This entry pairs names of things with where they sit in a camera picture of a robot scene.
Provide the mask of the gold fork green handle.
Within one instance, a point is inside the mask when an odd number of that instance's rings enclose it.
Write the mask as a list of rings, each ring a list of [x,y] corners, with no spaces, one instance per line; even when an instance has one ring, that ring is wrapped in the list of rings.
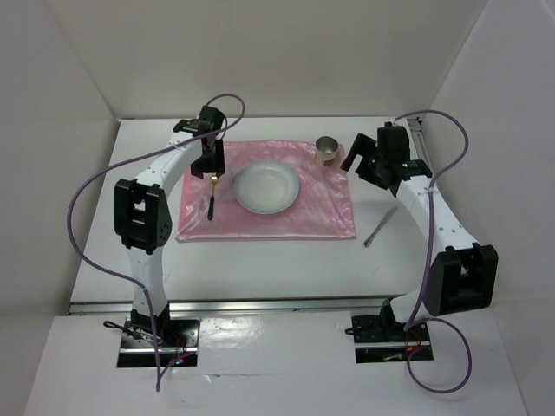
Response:
[[[211,176],[212,189],[211,189],[211,195],[210,195],[208,211],[207,211],[207,219],[209,221],[212,221],[213,216],[214,216],[215,190],[216,190],[216,186],[217,186],[218,182],[219,182],[218,174],[214,173]]]

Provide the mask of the pink satin cloth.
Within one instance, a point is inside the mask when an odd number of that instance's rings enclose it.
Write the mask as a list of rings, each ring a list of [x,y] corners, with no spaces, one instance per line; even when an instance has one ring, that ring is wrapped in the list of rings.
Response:
[[[310,141],[227,141],[224,150],[216,185],[185,174],[178,242],[355,238],[342,148],[330,166],[316,163]]]

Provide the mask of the silver table knife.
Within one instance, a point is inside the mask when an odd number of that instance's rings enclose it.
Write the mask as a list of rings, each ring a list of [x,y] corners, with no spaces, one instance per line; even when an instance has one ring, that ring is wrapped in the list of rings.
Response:
[[[397,212],[398,207],[394,206],[391,208],[376,226],[376,228],[372,231],[372,233],[364,240],[363,247],[368,248],[372,242],[375,240],[377,234],[381,231],[381,229],[388,223],[388,221],[395,215]]]

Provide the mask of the white ceramic bowl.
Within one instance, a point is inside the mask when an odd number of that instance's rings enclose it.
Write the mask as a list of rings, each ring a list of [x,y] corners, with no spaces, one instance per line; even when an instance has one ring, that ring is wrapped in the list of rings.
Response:
[[[297,199],[300,184],[294,170],[275,160],[262,160],[242,169],[234,180],[238,203],[255,214],[273,215]]]

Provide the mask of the brown paper cup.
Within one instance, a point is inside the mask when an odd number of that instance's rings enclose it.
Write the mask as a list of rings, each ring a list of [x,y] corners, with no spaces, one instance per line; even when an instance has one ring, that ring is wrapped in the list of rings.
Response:
[[[315,142],[315,163],[322,168],[332,167],[337,160],[339,143],[330,136],[319,137]]]

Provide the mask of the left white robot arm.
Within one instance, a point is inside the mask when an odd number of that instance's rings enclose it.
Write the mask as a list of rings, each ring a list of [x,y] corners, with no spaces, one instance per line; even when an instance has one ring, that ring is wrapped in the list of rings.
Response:
[[[127,249],[131,277],[140,284],[134,290],[131,323],[153,346],[164,344],[172,327],[162,266],[173,228],[167,197],[185,172],[199,179],[225,173],[223,141],[216,134],[225,122],[220,110],[203,106],[197,118],[174,126],[167,153],[114,187],[114,230]]]

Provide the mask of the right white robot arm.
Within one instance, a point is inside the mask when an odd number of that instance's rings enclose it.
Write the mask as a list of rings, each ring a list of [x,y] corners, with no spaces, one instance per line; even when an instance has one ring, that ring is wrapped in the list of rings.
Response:
[[[412,159],[407,130],[387,123],[374,139],[359,133],[341,168],[351,169],[356,157],[361,158],[356,175],[391,192],[428,241],[421,286],[383,304],[378,320],[382,336],[396,340],[417,322],[489,307],[499,255],[463,227],[428,165]]]

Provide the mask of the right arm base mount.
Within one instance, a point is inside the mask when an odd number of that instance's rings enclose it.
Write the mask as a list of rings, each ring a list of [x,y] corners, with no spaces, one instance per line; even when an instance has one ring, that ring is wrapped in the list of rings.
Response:
[[[354,342],[357,364],[433,361],[428,327],[425,323],[403,330],[402,324],[388,322],[378,315],[353,315],[343,331]]]

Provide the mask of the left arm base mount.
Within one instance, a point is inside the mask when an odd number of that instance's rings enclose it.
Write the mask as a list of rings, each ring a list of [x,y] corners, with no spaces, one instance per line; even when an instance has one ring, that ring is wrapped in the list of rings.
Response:
[[[132,326],[127,318],[123,324],[103,322],[104,328],[117,330],[121,342],[118,368],[156,367],[152,334]],[[170,323],[169,333],[157,338],[161,368],[196,367],[198,364],[200,320],[177,319]]]

